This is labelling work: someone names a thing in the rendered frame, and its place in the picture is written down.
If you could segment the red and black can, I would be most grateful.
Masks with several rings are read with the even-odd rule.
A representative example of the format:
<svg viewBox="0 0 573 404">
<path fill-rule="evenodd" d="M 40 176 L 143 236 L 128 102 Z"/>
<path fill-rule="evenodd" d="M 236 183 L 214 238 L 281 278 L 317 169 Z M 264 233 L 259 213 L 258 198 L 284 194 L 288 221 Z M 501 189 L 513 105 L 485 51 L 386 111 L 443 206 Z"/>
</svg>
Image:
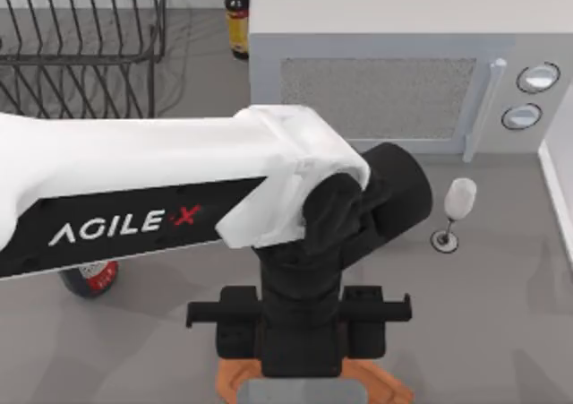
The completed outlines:
<svg viewBox="0 0 573 404">
<path fill-rule="evenodd" d="M 94 262 L 58 272 L 64 286 L 77 297 L 93 299 L 105 294 L 119 274 L 119 262 Z"/>
</svg>

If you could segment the pale microwave door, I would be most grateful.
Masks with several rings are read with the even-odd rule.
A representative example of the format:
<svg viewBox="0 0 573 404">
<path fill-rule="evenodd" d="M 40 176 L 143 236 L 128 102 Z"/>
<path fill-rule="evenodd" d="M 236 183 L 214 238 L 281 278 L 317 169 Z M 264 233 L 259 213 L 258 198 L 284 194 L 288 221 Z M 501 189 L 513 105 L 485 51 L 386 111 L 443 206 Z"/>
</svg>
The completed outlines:
<svg viewBox="0 0 573 404">
<path fill-rule="evenodd" d="M 251 101 L 313 107 L 358 150 L 460 154 L 514 45 L 491 34 L 254 34 Z"/>
</svg>

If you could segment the large round microwave knob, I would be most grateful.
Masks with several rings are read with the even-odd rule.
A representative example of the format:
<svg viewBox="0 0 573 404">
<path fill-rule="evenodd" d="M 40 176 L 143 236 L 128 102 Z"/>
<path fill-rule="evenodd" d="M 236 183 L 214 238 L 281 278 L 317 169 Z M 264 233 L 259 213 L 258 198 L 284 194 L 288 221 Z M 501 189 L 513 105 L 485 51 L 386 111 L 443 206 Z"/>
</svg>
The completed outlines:
<svg viewBox="0 0 573 404">
<path fill-rule="evenodd" d="M 560 79 L 560 68 L 551 62 L 524 68 L 516 80 L 517 87 L 527 94 L 537 94 L 550 89 Z"/>
</svg>

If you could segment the small round microwave knob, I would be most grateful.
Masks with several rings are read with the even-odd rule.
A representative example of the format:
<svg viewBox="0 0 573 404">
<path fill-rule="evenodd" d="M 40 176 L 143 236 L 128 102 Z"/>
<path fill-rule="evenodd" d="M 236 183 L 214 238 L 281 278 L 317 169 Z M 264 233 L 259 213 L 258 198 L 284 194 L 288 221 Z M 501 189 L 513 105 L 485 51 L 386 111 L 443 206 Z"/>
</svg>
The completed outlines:
<svg viewBox="0 0 573 404">
<path fill-rule="evenodd" d="M 522 131 L 535 126 L 543 116 L 543 111 L 532 103 L 507 109 L 502 117 L 502 125 L 510 131 Z"/>
</svg>

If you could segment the dark brown bottle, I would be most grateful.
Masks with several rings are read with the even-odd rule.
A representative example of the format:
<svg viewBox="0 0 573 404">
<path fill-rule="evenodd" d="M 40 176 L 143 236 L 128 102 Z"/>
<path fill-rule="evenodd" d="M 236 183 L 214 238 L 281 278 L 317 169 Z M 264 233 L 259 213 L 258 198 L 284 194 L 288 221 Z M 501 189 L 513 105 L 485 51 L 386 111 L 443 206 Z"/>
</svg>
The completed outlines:
<svg viewBox="0 0 573 404">
<path fill-rule="evenodd" d="M 236 59 L 247 61 L 250 0 L 224 0 L 224 6 L 231 52 Z"/>
</svg>

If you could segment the pale microwave oven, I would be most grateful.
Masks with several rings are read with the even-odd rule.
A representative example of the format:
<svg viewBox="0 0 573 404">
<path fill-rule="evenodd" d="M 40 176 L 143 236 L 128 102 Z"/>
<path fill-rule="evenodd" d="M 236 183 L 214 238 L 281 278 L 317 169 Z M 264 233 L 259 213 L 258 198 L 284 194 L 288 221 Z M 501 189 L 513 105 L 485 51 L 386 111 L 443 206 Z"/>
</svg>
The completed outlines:
<svg viewBox="0 0 573 404">
<path fill-rule="evenodd" d="M 573 81 L 573 0 L 251 0 L 254 34 L 491 34 L 510 37 L 503 74 L 475 154 L 536 152 Z M 560 79 L 527 94 L 516 80 L 526 67 L 551 62 Z M 501 123 L 511 108 L 536 104 L 543 116 L 526 130 Z"/>
</svg>

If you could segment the clear wine glass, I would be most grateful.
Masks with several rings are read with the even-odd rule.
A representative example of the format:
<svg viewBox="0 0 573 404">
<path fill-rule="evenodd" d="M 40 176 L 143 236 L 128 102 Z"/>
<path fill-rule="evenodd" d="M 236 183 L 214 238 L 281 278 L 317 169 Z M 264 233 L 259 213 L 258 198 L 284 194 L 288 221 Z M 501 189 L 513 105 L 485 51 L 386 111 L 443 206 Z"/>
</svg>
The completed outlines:
<svg viewBox="0 0 573 404">
<path fill-rule="evenodd" d="M 467 177 L 456 178 L 452 181 L 444 198 L 444 212 L 447 226 L 434 231 L 430 238 L 434 250 L 442 254 L 453 254 L 458 249 L 458 237 L 453 232 L 453 226 L 467 217 L 472 211 L 477 194 L 476 182 Z"/>
</svg>

